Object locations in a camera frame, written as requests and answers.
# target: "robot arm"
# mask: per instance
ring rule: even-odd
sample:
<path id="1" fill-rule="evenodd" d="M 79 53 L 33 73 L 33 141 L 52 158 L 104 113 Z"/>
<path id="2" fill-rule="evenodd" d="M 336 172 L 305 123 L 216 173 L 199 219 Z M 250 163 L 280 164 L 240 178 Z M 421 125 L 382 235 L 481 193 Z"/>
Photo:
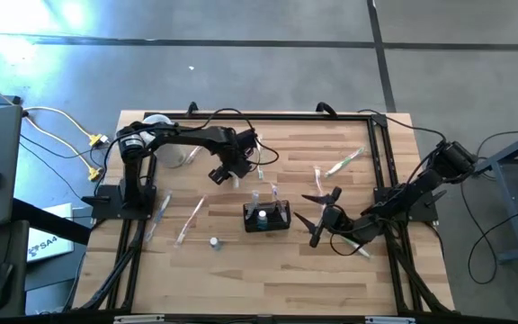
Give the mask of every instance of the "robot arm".
<path id="1" fill-rule="evenodd" d="M 155 138 L 148 144 L 140 137 L 147 131 Z M 236 133 L 234 129 L 219 126 L 191 128 L 177 123 L 164 122 L 145 124 L 135 121 L 117 132 L 121 159 L 124 164 L 124 177 L 121 182 L 121 195 L 126 207 L 141 205 L 144 200 L 143 187 L 139 172 L 143 158 L 153 154 L 165 144 L 195 145 L 206 148 L 211 155 L 217 155 L 221 166 L 211 170 L 209 177 L 217 185 L 231 177 L 230 173 L 244 177 L 251 169 L 247 160 L 256 148 L 254 129 Z"/>
<path id="2" fill-rule="evenodd" d="M 334 189 L 333 193 L 324 197 L 304 195 L 310 201 L 326 206 L 317 226 L 297 213 L 296 216 L 309 229 L 311 234 L 309 245 L 313 248 L 317 246 L 323 229 L 341 235 L 361 246 L 384 234 L 388 246 L 392 247 L 394 257 L 403 266 L 409 279 L 416 285 L 431 311 L 450 312 L 437 300 L 413 264 L 409 262 L 402 247 L 397 243 L 390 225 L 397 220 L 399 214 L 407 214 L 411 206 L 424 194 L 442 184 L 458 184 L 464 181 L 472 174 L 476 161 L 476 158 L 458 142 L 442 141 L 430 154 L 425 171 L 419 174 L 413 182 L 400 184 L 393 188 L 384 201 L 376 202 L 364 210 L 359 219 L 350 219 L 343 208 L 335 204 L 341 194 L 341 189 L 338 187 Z"/>

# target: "wooden tabletop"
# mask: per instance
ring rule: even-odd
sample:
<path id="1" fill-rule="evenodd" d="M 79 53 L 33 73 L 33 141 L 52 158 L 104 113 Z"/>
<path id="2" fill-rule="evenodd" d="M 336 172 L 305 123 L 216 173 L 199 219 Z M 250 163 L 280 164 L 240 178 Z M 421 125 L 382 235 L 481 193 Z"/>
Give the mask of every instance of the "wooden tabletop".
<path id="1" fill-rule="evenodd" d="M 142 121 L 145 112 L 123 111 L 118 129 Z M 411 123 L 406 113 L 390 117 Z M 184 126 L 202 121 L 175 121 Z M 210 125 L 247 129 L 244 121 L 214 121 Z M 214 184 L 207 174 L 220 165 L 217 157 L 203 150 L 189 166 L 177 169 L 158 167 L 157 202 L 164 189 L 173 190 L 165 217 L 153 239 L 143 246 L 138 271 L 133 312 L 199 314 L 286 314 L 286 315 L 389 315 L 396 314 L 389 261 L 383 237 L 365 249 L 372 254 L 338 256 L 330 248 L 330 235 L 324 233 L 317 248 L 308 245 L 310 235 L 294 216 L 289 230 L 246 233 L 242 204 L 251 201 L 252 190 L 261 201 L 270 202 L 271 185 L 277 184 L 281 199 L 289 200 L 291 210 L 314 222 L 320 206 L 301 198 L 317 194 L 313 166 L 327 170 L 361 146 L 366 149 L 345 169 L 323 179 L 330 192 L 343 188 L 338 203 L 352 218 L 373 203 L 376 186 L 371 163 L 367 126 L 360 121 L 253 121 L 263 143 L 277 150 L 280 159 L 264 166 L 264 180 L 250 173 L 234 189 L 231 180 Z M 389 122 L 389 133 L 399 181 L 405 181 L 419 163 L 413 132 Z M 123 165 L 114 146 L 106 183 L 117 184 Z M 384 158 L 383 146 L 380 153 Z M 272 158 L 263 151 L 262 161 Z M 386 184 L 389 183 L 384 172 Z M 204 195 L 208 199 L 198 213 L 196 224 L 183 245 L 174 247 L 177 235 Z M 88 301 L 112 270 L 121 230 L 121 221 L 108 220 L 92 233 L 76 289 L 74 306 Z M 451 292 L 439 242 L 424 224 L 409 225 L 409 235 L 419 274 L 441 302 L 453 309 Z M 209 239 L 224 242 L 213 250 Z M 344 253 L 351 248 L 335 237 L 334 245 Z M 407 304 L 411 304 L 408 280 L 401 269 Z M 128 273 L 123 274 L 120 300 Z"/>

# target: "yellow cable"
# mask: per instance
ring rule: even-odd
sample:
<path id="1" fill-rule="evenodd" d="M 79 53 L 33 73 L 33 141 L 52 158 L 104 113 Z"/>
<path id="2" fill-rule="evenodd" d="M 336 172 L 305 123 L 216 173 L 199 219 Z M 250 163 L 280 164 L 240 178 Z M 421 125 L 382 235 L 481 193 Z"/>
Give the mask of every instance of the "yellow cable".
<path id="1" fill-rule="evenodd" d="M 87 163 L 87 161 L 85 161 L 85 159 L 83 158 L 82 155 L 79 154 L 79 152 L 77 152 L 77 150 L 72 147 L 69 143 L 67 143 L 66 141 L 60 139 L 59 137 L 51 134 L 50 132 L 48 131 L 45 131 L 45 130 L 42 130 L 39 126 L 37 126 L 35 124 L 34 121 L 31 120 L 31 118 L 28 116 L 28 117 L 25 117 L 25 119 L 27 120 L 27 122 L 29 122 L 31 124 L 31 126 L 33 126 L 33 128 L 35 128 L 37 131 L 40 131 L 41 133 L 51 137 L 52 139 L 54 140 L 57 140 L 59 141 L 60 143 L 64 144 L 65 146 L 67 146 L 68 148 L 70 148 L 76 155 L 78 155 L 78 157 L 81 159 L 81 161 L 83 161 L 83 163 L 87 166 L 87 169 L 89 170 L 89 176 L 88 176 L 88 179 L 90 181 L 93 181 L 93 180 L 96 180 L 97 178 L 99 178 L 99 176 L 101 175 L 101 172 L 103 171 L 101 168 L 99 169 L 96 169 L 92 166 L 89 165 L 89 163 Z"/>
<path id="2" fill-rule="evenodd" d="M 83 129 L 83 127 L 81 127 L 81 125 L 79 125 L 79 123 L 77 121 L 75 121 L 73 118 L 71 118 L 71 116 L 69 116 L 68 114 L 66 114 L 65 112 L 59 110 L 59 109 L 55 109 L 55 108 L 51 108 L 51 107 L 44 107 L 44 106 L 34 106 L 34 107 L 27 107 L 27 108 L 23 108 L 24 111 L 29 111 L 29 110 L 46 110 L 46 111 L 50 111 L 50 112 L 55 112 L 55 113 L 60 113 L 64 116 L 66 116 L 71 122 L 73 122 L 73 124 L 81 131 L 83 132 L 90 140 L 93 139 L 92 135 L 90 133 L 88 133 L 86 130 Z"/>
<path id="3" fill-rule="evenodd" d="M 8 102 L 10 105 L 14 105 L 9 99 L 7 99 L 4 95 L 2 95 L 0 93 L 0 97 L 3 98 L 6 102 Z M 83 127 L 81 127 L 77 121 L 75 121 L 73 118 L 71 118 L 71 116 L 69 116 L 68 114 L 60 111 L 59 109 L 55 109 L 55 108 L 50 108 L 50 107 L 42 107 L 42 106 L 36 106 L 36 107 L 28 107 L 28 108 L 24 108 L 25 111 L 27 110 L 34 110 L 34 109 L 41 109 L 41 110 L 48 110 L 48 111 L 52 111 L 52 112 L 55 112 L 55 113 L 61 113 L 62 115 L 66 116 L 71 122 L 73 122 L 75 124 L 75 126 L 80 130 L 82 131 L 90 140 L 91 142 L 89 143 L 89 145 L 91 146 L 94 146 L 96 143 L 102 141 L 103 143 L 104 142 L 107 142 L 107 139 L 106 140 L 103 140 L 103 135 L 102 134 L 97 134 L 97 135 L 91 135 L 89 134 L 87 131 L 85 131 L 83 129 Z M 77 152 L 76 149 L 74 149 L 71 145 L 69 145 L 69 143 L 67 143 L 66 141 L 60 139 L 59 137 L 51 134 L 50 132 L 47 132 L 47 131 L 44 131 L 42 130 L 41 128 L 39 128 L 39 126 L 37 126 L 35 124 L 34 121 L 31 120 L 31 118 L 29 118 L 29 116 L 25 117 L 25 119 L 27 119 L 27 122 L 29 122 L 31 124 L 31 126 L 33 126 L 37 131 L 40 131 L 41 133 L 51 137 L 52 139 L 54 140 L 57 140 L 63 144 L 65 144 L 68 148 L 70 148 L 76 155 L 79 156 L 79 158 L 83 161 L 83 163 L 85 163 L 85 165 L 87 166 L 87 168 L 89 169 L 89 176 L 87 177 L 90 181 L 94 181 L 94 180 L 97 180 L 100 175 L 101 175 L 101 172 L 103 171 L 103 169 L 100 167 L 100 168 L 94 168 L 92 166 L 89 165 L 89 163 L 87 163 L 87 161 L 85 161 L 85 159 L 79 154 L 79 152 Z"/>
<path id="4" fill-rule="evenodd" d="M 57 137 L 57 136 L 55 136 L 55 135 L 51 134 L 50 132 L 48 132 L 48 131 L 46 131 L 46 130 L 42 130 L 39 126 L 37 126 L 37 125 L 35 124 L 35 122 L 33 122 L 33 121 L 31 120 L 31 118 L 29 118 L 29 117 L 25 117 L 25 119 L 26 119 L 26 120 L 27 120 L 27 122 L 29 122 L 29 123 L 31 124 L 31 126 L 33 126 L 37 131 L 42 132 L 43 134 L 45 134 L 45 135 L 47 135 L 47 136 L 51 137 L 51 138 L 52 138 L 52 139 L 54 139 L 54 140 L 58 140 L 59 142 L 63 143 L 65 146 L 67 146 L 68 148 L 70 148 L 70 149 L 71 149 L 71 150 L 72 150 L 76 155 L 78 155 L 78 157 L 83 161 L 83 163 L 85 163 L 85 165 L 86 165 L 87 167 L 91 168 L 91 166 L 89 165 L 89 163 L 87 163 L 87 161 L 85 161 L 85 159 L 84 159 L 81 155 L 79 155 L 79 152 L 77 152 L 77 150 L 76 150 L 74 147 L 72 147 L 69 143 L 67 143 L 66 141 L 64 141 L 64 140 L 60 139 L 59 137 Z"/>

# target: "white paper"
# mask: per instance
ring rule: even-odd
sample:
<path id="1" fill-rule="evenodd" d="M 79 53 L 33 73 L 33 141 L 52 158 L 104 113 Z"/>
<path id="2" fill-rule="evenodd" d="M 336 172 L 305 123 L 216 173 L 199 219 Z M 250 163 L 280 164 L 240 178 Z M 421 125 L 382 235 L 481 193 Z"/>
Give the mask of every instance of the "white paper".
<path id="1" fill-rule="evenodd" d="M 73 212 L 71 203 L 65 203 L 43 209 L 61 218 L 72 221 Z M 73 242 L 56 235 L 49 234 L 38 229 L 29 229 L 29 241 L 27 245 L 27 262 L 39 261 L 48 257 L 54 257 L 73 252 Z"/>

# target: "concrete floor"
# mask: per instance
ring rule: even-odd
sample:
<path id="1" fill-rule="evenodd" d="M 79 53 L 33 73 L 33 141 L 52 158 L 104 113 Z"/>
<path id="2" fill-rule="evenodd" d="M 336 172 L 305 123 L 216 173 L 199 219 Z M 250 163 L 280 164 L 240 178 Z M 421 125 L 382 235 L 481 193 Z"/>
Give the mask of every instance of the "concrete floor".
<path id="1" fill-rule="evenodd" d="M 376 0 L 384 41 L 518 43 L 518 0 Z M 373 41 L 365 0 L 0 0 L 0 32 L 108 38 Z M 415 125 L 442 131 L 474 151 L 499 131 L 518 130 L 518 51 L 386 50 L 398 112 Z M 88 130 L 113 134 L 123 109 L 183 109 L 190 101 L 209 109 L 312 111 L 326 101 L 337 111 L 386 111 L 375 49 L 139 47 L 32 45 L 0 40 L 0 91 L 25 106 L 61 108 Z M 64 119 L 37 112 L 37 123 L 79 148 L 87 139 Z M 56 151 L 52 139 L 24 124 L 24 135 Z M 422 155 L 436 144 L 416 133 Z M 488 156 L 516 140 L 488 143 Z M 86 169 L 75 160 L 41 153 L 75 187 L 90 194 Z M 518 262 L 501 265 L 487 285 L 469 279 L 467 257 L 478 230 L 458 186 L 437 203 L 447 271 L 458 311 L 518 320 Z M 493 183 L 469 179 L 465 192 L 483 228 L 505 217 Z M 20 151 L 15 196 L 46 207 L 83 205 L 29 152 Z M 498 250 L 513 247 L 508 226 L 490 235 Z M 474 275 L 490 274 L 481 245 Z M 28 313 L 52 310 L 69 285 L 28 293 Z"/>

